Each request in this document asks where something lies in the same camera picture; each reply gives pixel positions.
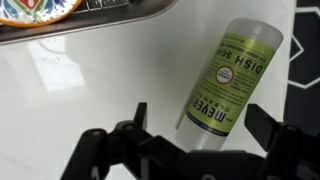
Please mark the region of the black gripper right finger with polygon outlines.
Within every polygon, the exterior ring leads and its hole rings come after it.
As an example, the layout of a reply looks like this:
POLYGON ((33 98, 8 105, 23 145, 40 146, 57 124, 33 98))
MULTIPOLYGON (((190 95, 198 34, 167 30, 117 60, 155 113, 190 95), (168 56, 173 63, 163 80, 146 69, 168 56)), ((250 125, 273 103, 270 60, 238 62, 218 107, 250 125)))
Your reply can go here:
POLYGON ((300 132, 297 126, 276 121, 257 104, 247 106, 244 125, 264 151, 269 151, 281 130, 300 132))

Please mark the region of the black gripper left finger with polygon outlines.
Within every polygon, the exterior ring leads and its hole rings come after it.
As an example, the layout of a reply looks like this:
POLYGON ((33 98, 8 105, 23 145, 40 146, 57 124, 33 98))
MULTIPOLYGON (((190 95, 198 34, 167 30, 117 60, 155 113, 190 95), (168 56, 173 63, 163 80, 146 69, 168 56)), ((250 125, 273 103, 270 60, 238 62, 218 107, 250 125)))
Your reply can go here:
POLYGON ((116 140, 121 144, 140 144, 148 138, 147 103, 139 102, 132 120, 121 121, 116 125, 116 140))

